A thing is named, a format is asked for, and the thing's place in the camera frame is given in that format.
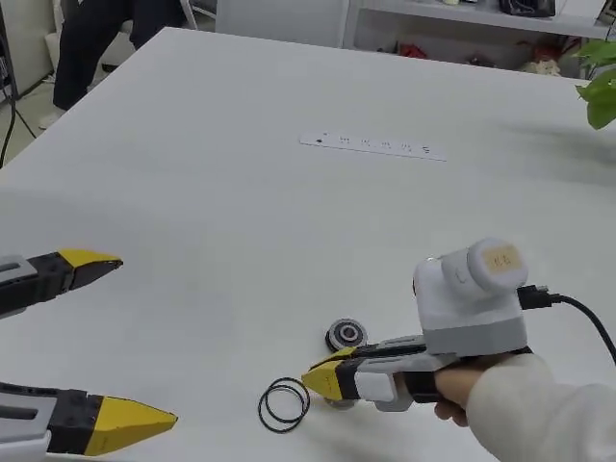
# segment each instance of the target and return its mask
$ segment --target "green plant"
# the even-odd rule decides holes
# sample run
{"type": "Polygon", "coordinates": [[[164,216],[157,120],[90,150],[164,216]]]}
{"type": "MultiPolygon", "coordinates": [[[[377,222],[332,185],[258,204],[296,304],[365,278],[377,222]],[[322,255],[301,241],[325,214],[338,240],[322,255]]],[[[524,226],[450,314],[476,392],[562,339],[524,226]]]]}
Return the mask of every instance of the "green plant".
{"type": "MultiPolygon", "coordinates": [[[[582,65],[591,68],[616,64],[616,42],[591,40],[574,56],[583,58],[582,65]]],[[[595,130],[604,128],[616,118],[616,68],[602,72],[587,87],[576,88],[588,103],[588,123],[595,130]]]]}

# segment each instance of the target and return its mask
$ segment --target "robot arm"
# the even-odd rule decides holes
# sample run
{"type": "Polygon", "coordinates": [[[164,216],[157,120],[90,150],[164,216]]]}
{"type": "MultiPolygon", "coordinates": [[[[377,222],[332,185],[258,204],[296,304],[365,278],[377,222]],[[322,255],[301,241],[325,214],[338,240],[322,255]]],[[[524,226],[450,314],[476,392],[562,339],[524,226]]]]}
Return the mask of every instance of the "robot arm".
{"type": "Polygon", "coordinates": [[[436,402],[434,373],[465,358],[526,348],[517,289],[528,270],[496,239],[420,263],[414,275],[422,336],[344,348],[302,376],[331,400],[364,399],[381,411],[436,402]]]}
{"type": "MultiPolygon", "coordinates": [[[[0,258],[0,317],[87,286],[121,265],[114,256],[78,249],[0,258]]],[[[173,414],[129,399],[0,382],[0,462],[38,462],[47,452],[105,454],[176,422],[173,414]]]]}

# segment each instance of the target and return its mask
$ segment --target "white jacket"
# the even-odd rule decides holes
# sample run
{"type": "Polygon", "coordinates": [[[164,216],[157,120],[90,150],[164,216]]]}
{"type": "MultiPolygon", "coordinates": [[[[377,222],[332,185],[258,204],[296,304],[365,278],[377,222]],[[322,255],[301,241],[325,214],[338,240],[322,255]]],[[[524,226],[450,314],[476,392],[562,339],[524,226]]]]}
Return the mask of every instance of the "white jacket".
{"type": "Polygon", "coordinates": [[[537,356],[486,372],[467,404],[473,434],[501,462],[616,462],[616,391],[555,383],[537,356]]]}

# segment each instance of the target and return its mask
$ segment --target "hand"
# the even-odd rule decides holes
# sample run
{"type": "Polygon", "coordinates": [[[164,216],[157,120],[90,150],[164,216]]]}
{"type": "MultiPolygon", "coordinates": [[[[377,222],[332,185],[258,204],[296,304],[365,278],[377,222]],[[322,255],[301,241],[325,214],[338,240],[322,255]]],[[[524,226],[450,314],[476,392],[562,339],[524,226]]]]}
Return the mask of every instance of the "hand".
{"type": "Polygon", "coordinates": [[[484,356],[463,366],[436,372],[436,388],[447,400],[436,404],[436,416],[443,421],[452,419],[458,426],[469,426],[465,409],[471,390],[484,372],[510,357],[511,354],[484,356]]]}

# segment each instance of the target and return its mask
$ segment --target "power strip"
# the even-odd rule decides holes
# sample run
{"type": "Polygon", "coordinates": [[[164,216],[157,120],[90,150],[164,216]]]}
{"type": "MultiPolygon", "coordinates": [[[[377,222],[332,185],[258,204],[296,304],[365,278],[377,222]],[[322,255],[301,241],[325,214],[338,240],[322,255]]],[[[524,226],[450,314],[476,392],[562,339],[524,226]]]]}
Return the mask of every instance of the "power strip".
{"type": "Polygon", "coordinates": [[[446,162],[447,159],[425,145],[411,141],[377,140],[367,137],[354,137],[332,132],[307,133],[299,137],[301,144],[350,151],[372,152],[388,156],[427,159],[446,162]]]}

